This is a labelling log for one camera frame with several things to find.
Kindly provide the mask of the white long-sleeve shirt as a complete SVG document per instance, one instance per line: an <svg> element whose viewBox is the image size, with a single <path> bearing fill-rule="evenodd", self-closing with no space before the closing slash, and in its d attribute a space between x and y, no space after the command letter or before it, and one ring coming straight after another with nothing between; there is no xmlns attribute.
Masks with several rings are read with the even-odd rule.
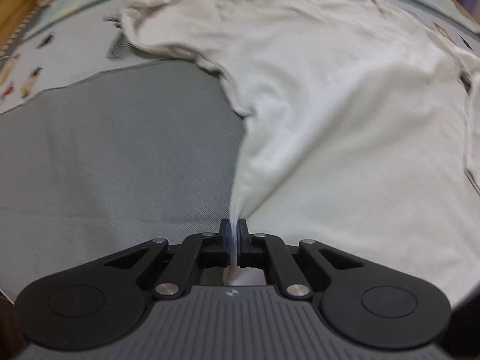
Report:
<svg viewBox="0 0 480 360"><path fill-rule="evenodd" d="M383 0L131 0L128 41L217 72L245 135L232 220L479 286L479 58Z"/></svg>

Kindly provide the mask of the grey patterned bed sheet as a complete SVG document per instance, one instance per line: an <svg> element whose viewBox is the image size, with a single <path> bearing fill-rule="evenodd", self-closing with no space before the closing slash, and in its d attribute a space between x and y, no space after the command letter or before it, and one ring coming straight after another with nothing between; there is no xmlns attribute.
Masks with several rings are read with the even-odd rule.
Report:
<svg viewBox="0 0 480 360"><path fill-rule="evenodd" d="M230 219L243 119L217 72L128 41L129 1L84 10L12 56L1 87L1 288L10 297L44 275ZM463 49L471 41L414 4L383 1Z"/></svg>

